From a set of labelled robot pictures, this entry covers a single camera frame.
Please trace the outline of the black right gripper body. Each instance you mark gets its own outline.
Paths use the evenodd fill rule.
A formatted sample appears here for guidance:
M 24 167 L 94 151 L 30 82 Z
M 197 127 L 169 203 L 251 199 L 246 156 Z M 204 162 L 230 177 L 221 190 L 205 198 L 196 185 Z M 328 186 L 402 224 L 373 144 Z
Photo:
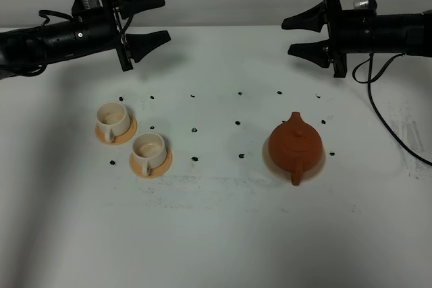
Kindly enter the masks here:
M 370 9 L 343 10 L 340 0 L 323 0 L 325 23 L 329 35 L 330 62 L 335 78 L 345 78 L 347 54 L 358 53 L 363 43 L 371 40 L 372 23 L 377 13 Z

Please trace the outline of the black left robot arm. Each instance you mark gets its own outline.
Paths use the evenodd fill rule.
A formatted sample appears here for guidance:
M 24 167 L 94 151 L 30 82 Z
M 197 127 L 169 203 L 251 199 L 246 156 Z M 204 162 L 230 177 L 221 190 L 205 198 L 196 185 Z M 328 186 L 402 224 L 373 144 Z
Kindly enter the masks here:
M 120 20 L 165 5 L 165 0 L 101 0 L 99 7 L 74 3 L 65 15 L 41 10 L 42 25 L 1 33 L 1 71 L 38 76 L 48 65 L 114 50 L 123 71 L 171 40 L 166 30 L 126 34 Z

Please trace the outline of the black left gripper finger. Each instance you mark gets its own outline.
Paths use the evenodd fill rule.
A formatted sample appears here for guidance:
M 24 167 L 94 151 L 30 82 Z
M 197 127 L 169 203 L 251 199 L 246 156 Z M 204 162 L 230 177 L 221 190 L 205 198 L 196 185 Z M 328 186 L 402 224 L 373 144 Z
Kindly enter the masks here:
M 120 16 L 128 19 L 143 11 L 156 9 L 165 5 L 165 0 L 116 0 Z
M 135 63 L 140 62 L 150 52 L 169 42 L 171 37 L 167 30 L 148 34 L 126 34 L 130 54 Z

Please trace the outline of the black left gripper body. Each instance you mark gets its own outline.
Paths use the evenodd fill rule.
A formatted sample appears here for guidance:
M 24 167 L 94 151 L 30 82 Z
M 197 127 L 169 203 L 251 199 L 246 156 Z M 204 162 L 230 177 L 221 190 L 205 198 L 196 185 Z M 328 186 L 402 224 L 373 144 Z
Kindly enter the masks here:
M 122 30 L 120 13 L 116 0 L 99 0 L 100 6 L 73 13 L 77 23 L 77 38 L 84 41 L 82 56 L 114 49 L 121 68 L 132 69 L 131 57 L 125 32 Z

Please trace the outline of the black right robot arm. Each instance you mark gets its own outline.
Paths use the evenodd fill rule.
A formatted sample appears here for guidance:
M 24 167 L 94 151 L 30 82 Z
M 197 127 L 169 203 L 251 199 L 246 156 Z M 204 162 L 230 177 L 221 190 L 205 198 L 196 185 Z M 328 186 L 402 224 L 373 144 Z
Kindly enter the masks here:
M 352 53 L 396 53 L 431 56 L 431 11 L 378 15 L 376 0 L 356 0 L 353 9 L 342 9 L 340 0 L 323 0 L 296 16 L 286 18 L 284 30 L 320 32 L 329 38 L 320 42 L 292 44 L 288 54 L 322 68 L 333 65 L 334 77 L 345 78 L 346 56 Z

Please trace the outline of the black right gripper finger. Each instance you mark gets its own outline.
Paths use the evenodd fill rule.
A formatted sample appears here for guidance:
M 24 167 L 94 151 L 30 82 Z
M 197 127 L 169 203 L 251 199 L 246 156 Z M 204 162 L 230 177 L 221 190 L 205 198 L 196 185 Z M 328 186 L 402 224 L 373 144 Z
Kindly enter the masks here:
M 288 49 L 288 54 L 294 57 L 310 61 L 319 67 L 328 68 L 330 66 L 330 56 L 328 54 L 329 41 L 292 44 Z
M 325 4 L 314 6 L 298 15 L 286 18 L 281 24 L 283 30 L 310 30 L 321 32 L 325 24 Z

